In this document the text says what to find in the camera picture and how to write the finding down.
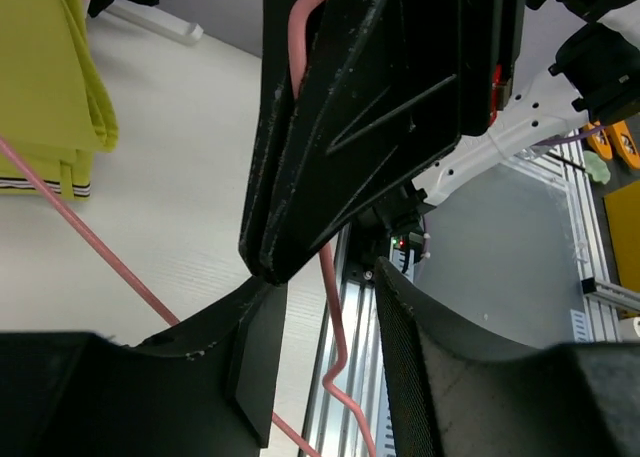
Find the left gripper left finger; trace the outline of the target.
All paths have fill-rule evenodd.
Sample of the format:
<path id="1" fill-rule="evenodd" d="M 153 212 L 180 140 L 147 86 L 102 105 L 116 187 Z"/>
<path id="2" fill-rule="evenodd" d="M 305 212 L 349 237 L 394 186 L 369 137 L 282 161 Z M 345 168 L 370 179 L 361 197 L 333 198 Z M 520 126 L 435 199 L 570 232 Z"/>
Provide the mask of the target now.
<path id="1" fill-rule="evenodd" d="M 269 442 L 287 290 L 253 277 L 136 346 L 1 336 L 5 456 L 256 456 Z"/>

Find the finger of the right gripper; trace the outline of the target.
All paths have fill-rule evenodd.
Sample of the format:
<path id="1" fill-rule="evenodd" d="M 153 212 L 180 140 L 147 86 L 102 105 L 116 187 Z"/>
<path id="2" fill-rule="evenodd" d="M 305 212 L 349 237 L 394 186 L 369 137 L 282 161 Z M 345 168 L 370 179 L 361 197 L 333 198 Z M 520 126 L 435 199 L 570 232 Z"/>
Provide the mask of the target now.
<path id="1" fill-rule="evenodd" d="M 330 238 L 320 137 L 330 90 L 330 0 L 263 0 L 260 109 L 239 253 L 260 277 L 294 276 Z"/>
<path id="2" fill-rule="evenodd" d="M 330 240 L 464 136 L 460 0 L 330 0 L 327 26 Z"/>

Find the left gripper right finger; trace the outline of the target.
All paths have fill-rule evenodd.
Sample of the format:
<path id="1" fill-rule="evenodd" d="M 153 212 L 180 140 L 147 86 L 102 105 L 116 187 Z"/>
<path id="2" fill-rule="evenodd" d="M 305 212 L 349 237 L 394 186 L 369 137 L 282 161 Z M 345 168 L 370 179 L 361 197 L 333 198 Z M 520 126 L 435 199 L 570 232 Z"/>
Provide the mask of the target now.
<path id="1" fill-rule="evenodd" d="M 398 455 L 638 454 L 636 344 L 519 344 L 422 292 L 385 258 L 375 294 Z"/>

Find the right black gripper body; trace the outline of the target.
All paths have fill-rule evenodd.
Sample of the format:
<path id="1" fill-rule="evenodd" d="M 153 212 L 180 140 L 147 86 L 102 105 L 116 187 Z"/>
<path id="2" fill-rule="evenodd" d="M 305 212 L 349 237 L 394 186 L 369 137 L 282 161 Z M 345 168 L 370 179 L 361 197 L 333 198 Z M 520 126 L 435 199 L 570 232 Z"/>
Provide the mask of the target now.
<path id="1" fill-rule="evenodd" d="M 460 130 L 478 137 L 511 96 L 525 0 L 460 0 Z"/>

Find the pink wire hanger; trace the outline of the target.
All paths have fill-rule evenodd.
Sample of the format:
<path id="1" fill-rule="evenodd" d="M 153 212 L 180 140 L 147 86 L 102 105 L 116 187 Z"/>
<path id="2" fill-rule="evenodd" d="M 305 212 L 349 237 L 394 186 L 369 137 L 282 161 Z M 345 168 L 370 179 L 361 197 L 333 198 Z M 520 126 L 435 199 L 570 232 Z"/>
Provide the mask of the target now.
<path id="1" fill-rule="evenodd" d="M 287 50 L 289 58 L 289 72 L 293 96 L 298 97 L 307 65 L 306 30 L 307 22 L 312 13 L 326 0 L 296 0 L 291 7 L 287 24 Z M 143 282 L 114 254 L 109 247 L 49 188 L 49 186 L 23 160 L 13 147 L 6 141 L 1 141 L 1 153 L 18 169 L 36 190 L 51 204 L 69 225 L 99 254 L 99 256 L 168 324 L 176 325 L 179 319 L 167 308 Z M 330 244 L 325 244 L 319 251 L 322 277 L 326 291 L 327 308 L 330 313 L 336 345 L 335 363 L 322 378 L 322 386 L 332 397 L 340 401 L 354 416 L 362 440 L 368 454 L 376 454 L 376 444 L 371 435 L 367 418 L 359 404 L 349 395 L 339 389 L 335 378 L 346 367 L 348 348 L 343 327 L 342 309 L 339 298 L 336 271 Z"/>

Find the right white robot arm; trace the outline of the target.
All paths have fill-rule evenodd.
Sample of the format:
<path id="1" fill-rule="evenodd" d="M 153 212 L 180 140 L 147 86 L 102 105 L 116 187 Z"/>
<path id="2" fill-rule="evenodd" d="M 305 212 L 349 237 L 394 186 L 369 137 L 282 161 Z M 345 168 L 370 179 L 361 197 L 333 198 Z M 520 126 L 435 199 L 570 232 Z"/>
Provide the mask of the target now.
<path id="1" fill-rule="evenodd" d="M 289 281 L 418 175 L 431 206 L 526 147 L 639 109 L 639 0 L 263 0 L 239 237 Z"/>

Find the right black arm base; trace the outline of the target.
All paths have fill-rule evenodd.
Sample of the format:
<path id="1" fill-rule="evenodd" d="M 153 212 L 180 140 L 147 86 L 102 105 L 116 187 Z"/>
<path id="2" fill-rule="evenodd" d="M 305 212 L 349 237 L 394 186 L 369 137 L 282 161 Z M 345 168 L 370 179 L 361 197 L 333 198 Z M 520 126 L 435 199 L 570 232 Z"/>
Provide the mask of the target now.
<path id="1" fill-rule="evenodd" d="M 396 229 L 377 218 L 359 219 L 354 224 L 353 237 L 355 242 L 350 245 L 348 256 L 362 268 L 365 281 L 373 279 L 375 262 L 380 257 L 387 258 L 413 280 L 416 266 L 430 256 L 427 250 L 430 237 L 421 217 L 409 217 Z"/>

